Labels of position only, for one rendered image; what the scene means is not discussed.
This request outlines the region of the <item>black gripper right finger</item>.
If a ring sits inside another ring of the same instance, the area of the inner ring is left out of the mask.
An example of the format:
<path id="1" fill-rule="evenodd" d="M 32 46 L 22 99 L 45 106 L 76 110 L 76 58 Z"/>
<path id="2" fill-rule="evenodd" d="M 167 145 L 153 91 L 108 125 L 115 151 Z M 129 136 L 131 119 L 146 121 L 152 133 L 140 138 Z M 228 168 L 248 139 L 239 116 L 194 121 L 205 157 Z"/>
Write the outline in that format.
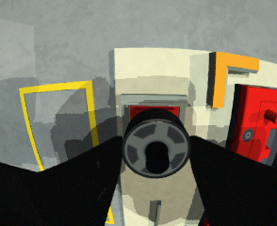
<path id="1" fill-rule="evenodd" d="M 277 225 L 277 167 L 190 136 L 190 165 L 209 226 Z"/>

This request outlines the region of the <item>yellow rectangular outline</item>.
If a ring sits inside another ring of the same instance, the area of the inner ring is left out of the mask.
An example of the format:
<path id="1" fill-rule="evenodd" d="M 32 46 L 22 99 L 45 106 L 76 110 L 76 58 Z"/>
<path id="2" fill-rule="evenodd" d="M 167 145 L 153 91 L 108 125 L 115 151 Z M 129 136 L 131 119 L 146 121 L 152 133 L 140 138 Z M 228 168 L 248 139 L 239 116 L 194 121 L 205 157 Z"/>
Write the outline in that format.
<path id="1" fill-rule="evenodd" d="M 92 133 L 92 143 L 93 143 L 93 147 L 100 146 L 100 143 L 98 143 L 98 137 L 97 137 L 96 117 L 94 117 L 94 106 L 93 106 L 94 97 L 93 97 L 92 80 L 79 80 L 79 82 L 77 83 L 43 84 L 43 86 L 39 86 L 39 87 L 19 88 L 19 93 L 21 93 L 21 99 L 22 99 L 25 125 L 26 125 L 26 128 L 28 128 L 29 139 L 30 139 L 30 142 L 32 142 L 34 155 L 36 155 L 38 166 L 40 166 L 41 170 L 44 170 L 44 169 L 43 169 L 43 166 L 41 165 L 40 155 L 38 154 L 38 151 L 37 151 L 37 144 L 36 142 L 34 142 L 34 137 L 32 135 L 32 127 L 30 127 L 29 116 L 28 116 L 28 113 L 26 113 L 24 94 L 41 93 L 41 91 L 45 91 L 45 90 L 64 90 L 64 89 L 85 89 L 86 90 L 87 106 L 89 107 L 89 116 L 90 116 L 90 132 Z M 115 225 L 115 221 L 113 221 L 111 207 L 109 207 L 109 210 L 108 210 L 108 217 L 109 217 L 109 221 L 106 221 L 106 223 L 113 223 L 113 225 Z"/>

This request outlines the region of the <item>black tyre with grey wheel rim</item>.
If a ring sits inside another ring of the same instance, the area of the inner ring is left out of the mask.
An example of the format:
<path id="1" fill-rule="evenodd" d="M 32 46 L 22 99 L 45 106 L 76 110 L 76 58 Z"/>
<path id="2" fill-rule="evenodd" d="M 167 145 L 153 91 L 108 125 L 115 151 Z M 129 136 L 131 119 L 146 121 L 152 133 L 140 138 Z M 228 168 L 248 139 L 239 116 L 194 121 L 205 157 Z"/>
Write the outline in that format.
<path id="1" fill-rule="evenodd" d="M 170 166 L 166 172 L 153 174 L 146 169 L 146 146 L 155 140 L 166 144 Z M 122 158 L 127 167 L 141 177 L 165 178 L 179 172 L 191 154 L 187 128 L 165 109 L 147 109 L 136 114 L 123 135 Z"/>

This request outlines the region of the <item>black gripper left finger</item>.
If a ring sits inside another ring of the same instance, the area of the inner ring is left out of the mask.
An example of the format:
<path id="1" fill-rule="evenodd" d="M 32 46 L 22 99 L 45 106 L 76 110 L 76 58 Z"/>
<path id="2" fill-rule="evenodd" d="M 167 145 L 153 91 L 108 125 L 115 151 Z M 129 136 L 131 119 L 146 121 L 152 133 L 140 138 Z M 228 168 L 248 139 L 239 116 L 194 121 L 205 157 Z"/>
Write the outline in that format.
<path id="1" fill-rule="evenodd" d="M 122 165 L 115 136 L 51 169 L 0 162 L 0 204 L 38 226 L 105 226 Z"/>

